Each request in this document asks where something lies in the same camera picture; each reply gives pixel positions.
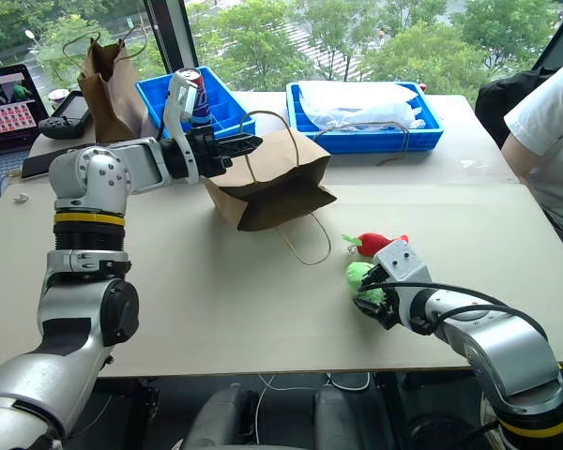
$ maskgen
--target keyboard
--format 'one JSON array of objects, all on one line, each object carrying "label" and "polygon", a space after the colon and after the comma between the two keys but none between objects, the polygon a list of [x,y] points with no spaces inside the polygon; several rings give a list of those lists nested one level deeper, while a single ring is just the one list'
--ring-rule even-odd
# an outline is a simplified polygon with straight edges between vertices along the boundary
[{"label": "keyboard", "polygon": [[20,169],[23,160],[27,158],[29,152],[17,152],[9,155],[0,156],[0,178],[6,176],[13,169]]}]

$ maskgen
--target blue plastic crate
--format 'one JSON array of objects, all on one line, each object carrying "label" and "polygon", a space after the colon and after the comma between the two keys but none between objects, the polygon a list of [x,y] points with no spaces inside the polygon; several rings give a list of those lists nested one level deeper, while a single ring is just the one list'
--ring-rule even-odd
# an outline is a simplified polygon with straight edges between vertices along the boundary
[{"label": "blue plastic crate", "polygon": [[[432,150],[444,127],[440,124],[419,86],[414,82],[397,82],[418,95],[408,103],[413,108],[421,107],[417,119],[425,121],[425,128],[411,129],[407,152],[427,152]],[[298,129],[305,136],[313,139],[321,131],[304,113],[300,105],[300,87],[296,82],[288,83],[286,87],[286,101],[290,126]],[[329,131],[317,138],[317,143],[328,150],[329,153],[393,153],[400,152],[403,146],[403,132],[399,129],[385,129],[379,131]]]},{"label": "blue plastic crate", "polygon": [[[232,91],[227,88],[210,68],[198,67],[198,69],[205,79],[206,98],[213,116],[213,123],[211,125],[215,129],[215,137],[222,138],[237,134],[240,130],[240,120],[248,111],[240,105]],[[157,128],[160,127],[162,110],[165,107],[165,96],[167,95],[171,77],[172,75],[168,74],[135,84],[140,97],[148,109],[150,118]],[[184,131],[188,131],[191,128],[188,123],[181,125]],[[253,118],[248,117],[244,121],[243,131],[254,134]],[[166,129],[163,136],[169,136]]]}]

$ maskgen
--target plastic bag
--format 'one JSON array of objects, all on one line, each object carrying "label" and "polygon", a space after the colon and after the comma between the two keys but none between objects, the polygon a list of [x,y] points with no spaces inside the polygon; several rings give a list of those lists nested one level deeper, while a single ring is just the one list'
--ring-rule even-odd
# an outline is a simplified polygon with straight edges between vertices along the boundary
[{"label": "plastic bag", "polygon": [[[405,128],[422,128],[416,120],[420,108],[407,101],[417,93],[394,82],[299,82],[300,106],[309,120],[321,129],[367,122],[396,122]],[[358,129],[379,126],[358,126]]]}]

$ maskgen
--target white shirt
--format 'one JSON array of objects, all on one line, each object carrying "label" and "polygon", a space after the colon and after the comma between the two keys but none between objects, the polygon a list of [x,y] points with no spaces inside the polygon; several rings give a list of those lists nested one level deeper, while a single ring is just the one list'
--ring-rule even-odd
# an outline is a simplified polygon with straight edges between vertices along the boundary
[{"label": "white shirt", "polygon": [[505,123],[540,156],[527,179],[538,202],[563,228],[563,67],[513,108]]}]

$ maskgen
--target laptop screen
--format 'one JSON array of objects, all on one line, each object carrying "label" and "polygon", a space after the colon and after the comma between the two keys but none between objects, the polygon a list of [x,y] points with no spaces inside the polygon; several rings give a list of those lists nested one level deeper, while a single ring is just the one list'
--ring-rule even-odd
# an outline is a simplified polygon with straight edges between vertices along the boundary
[{"label": "laptop screen", "polygon": [[24,66],[0,68],[0,154],[28,150],[47,117]]}]

